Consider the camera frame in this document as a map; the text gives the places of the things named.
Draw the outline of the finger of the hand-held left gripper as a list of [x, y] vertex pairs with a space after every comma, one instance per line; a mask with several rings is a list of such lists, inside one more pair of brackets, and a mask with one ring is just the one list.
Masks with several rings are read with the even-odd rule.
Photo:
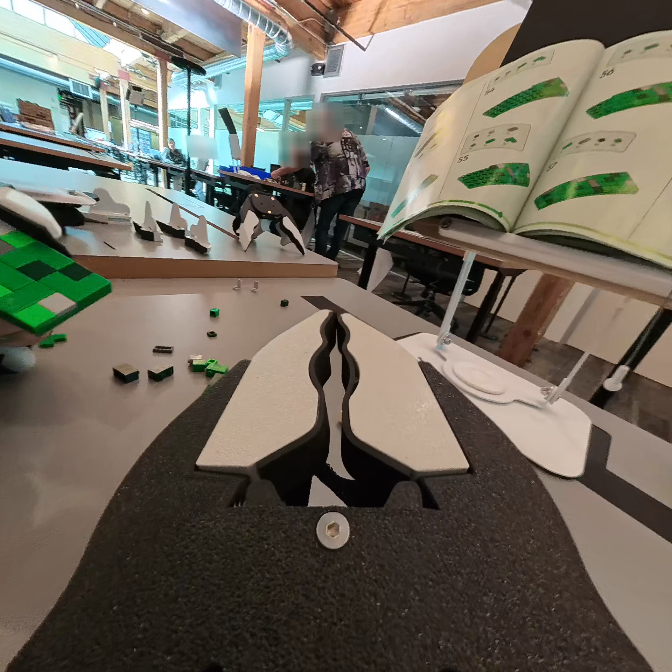
[[59, 253], [69, 253], [61, 242], [63, 230], [55, 217], [37, 200], [12, 186], [1, 187], [1, 225]]
[[36, 356], [30, 347], [1, 347], [1, 374], [27, 372], [36, 364]]

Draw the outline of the black backing board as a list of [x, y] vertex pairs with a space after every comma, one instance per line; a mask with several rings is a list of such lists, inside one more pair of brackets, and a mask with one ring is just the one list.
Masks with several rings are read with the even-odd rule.
[[571, 40], [613, 46], [671, 29], [670, 1], [533, 1], [502, 64]]

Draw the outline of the open brick instruction booklet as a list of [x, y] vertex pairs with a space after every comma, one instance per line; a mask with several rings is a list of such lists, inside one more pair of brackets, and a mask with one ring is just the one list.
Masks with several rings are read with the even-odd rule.
[[537, 49], [425, 122], [379, 231], [453, 216], [671, 268], [671, 31]]

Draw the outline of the black tape strip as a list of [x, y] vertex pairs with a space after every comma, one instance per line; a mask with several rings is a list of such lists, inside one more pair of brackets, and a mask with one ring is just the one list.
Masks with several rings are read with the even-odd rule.
[[591, 426], [583, 474], [577, 479], [622, 513], [671, 543], [671, 508], [608, 469], [611, 436]]

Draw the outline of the green curved brick plate model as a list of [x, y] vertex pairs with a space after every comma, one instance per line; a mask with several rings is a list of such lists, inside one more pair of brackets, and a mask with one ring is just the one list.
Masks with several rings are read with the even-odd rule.
[[112, 283], [73, 258], [1, 225], [1, 320], [45, 335], [112, 292]]

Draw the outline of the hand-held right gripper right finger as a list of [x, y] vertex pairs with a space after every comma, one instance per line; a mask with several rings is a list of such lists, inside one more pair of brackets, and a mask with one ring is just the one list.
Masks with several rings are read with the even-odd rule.
[[352, 373], [342, 429], [361, 452], [416, 480], [468, 472], [462, 447], [418, 359], [382, 332], [342, 313], [341, 354]]

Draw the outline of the spare grey wedge part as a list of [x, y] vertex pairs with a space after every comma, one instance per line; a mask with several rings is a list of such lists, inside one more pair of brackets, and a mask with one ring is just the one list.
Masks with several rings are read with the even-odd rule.
[[141, 223], [134, 221], [132, 223], [136, 235], [139, 236], [141, 240], [160, 244], [163, 242], [163, 237], [158, 223], [156, 222], [153, 212], [150, 206], [150, 202], [147, 200], [145, 202], [145, 211], [144, 218]]
[[197, 222], [193, 223], [185, 231], [184, 245], [203, 256], [209, 254], [211, 244], [208, 238], [208, 222], [206, 216], [201, 215], [197, 219]]
[[176, 239], [184, 240], [188, 231], [188, 223], [181, 215], [181, 208], [178, 204], [172, 203], [170, 216], [167, 222], [156, 220], [156, 224], [162, 233]]
[[108, 190], [96, 188], [93, 192], [87, 192], [87, 195], [95, 197], [94, 204], [83, 214], [87, 222], [123, 225], [132, 223], [129, 205], [116, 201]]

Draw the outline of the wooden support post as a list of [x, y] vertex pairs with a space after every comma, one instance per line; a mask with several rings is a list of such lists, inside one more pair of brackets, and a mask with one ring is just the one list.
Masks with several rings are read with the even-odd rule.
[[240, 144], [240, 163], [246, 167], [254, 166], [256, 154], [264, 47], [265, 35], [263, 31], [252, 23], [248, 23], [242, 141]]

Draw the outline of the black office chair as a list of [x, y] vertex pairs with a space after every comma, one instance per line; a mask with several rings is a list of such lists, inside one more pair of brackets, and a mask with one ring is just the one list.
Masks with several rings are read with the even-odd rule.
[[419, 282], [423, 290], [420, 298], [401, 298], [392, 303], [400, 307], [415, 308], [415, 315], [427, 318], [434, 316], [443, 318], [446, 309], [436, 301], [438, 294], [451, 297], [458, 282], [463, 259], [455, 255], [421, 256], [415, 259], [404, 259], [402, 267], [410, 279]]

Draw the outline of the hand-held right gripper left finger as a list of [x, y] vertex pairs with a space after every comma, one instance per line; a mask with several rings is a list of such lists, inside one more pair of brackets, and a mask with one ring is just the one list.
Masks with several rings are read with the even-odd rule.
[[337, 317], [330, 310], [278, 335], [249, 362], [196, 461], [203, 472], [311, 481], [326, 463]]

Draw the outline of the white book stand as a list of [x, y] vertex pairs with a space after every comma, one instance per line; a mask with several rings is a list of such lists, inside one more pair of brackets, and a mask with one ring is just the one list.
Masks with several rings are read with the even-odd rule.
[[[598, 255], [496, 232], [455, 216], [425, 218], [412, 227], [425, 241], [462, 249], [467, 259], [480, 253], [516, 268], [537, 270], [620, 294], [625, 299], [609, 325], [615, 324], [629, 299], [657, 303], [661, 308], [671, 301], [671, 269], [644, 264], [640, 259]], [[434, 365], [458, 391], [474, 401], [535, 466], [566, 478], [583, 475], [592, 423], [585, 412], [561, 396], [584, 364], [587, 353], [561, 384], [542, 388], [455, 343], [433, 345], [428, 334], [402, 339], [401, 345], [420, 363]]]

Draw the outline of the black spare gripper assembly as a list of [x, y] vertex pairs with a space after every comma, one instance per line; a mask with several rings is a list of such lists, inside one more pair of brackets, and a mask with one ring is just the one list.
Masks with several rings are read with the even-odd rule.
[[302, 256], [307, 252], [301, 231], [279, 197], [259, 186], [247, 188], [232, 229], [243, 251], [262, 233], [269, 232], [280, 238], [282, 246], [291, 244]]

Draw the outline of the brown long table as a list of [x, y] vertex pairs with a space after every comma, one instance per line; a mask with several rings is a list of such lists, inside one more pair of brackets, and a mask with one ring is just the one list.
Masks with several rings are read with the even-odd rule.
[[[393, 257], [410, 261], [412, 265], [425, 264], [438, 266], [439, 262], [448, 259], [462, 259], [465, 252], [452, 247], [446, 242], [423, 236], [416, 231], [398, 231], [391, 238], [377, 238], [380, 224], [352, 216], [340, 215], [339, 219], [354, 227], [354, 238], [365, 244], [364, 261], [357, 285], [367, 291], [374, 290], [374, 269], [380, 265], [376, 262], [376, 254], [382, 249]], [[469, 343], [476, 343], [480, 337], [487, 335], [504, 299], [508, 296], [516, 279], [525, 273], [524, 269], [515, 268], [511, 262], [501, 261], [476, 254], [472, 269], [476, 266], [483, 270], [495, 272], [484, 299], [478, 308], [466, 334]]]

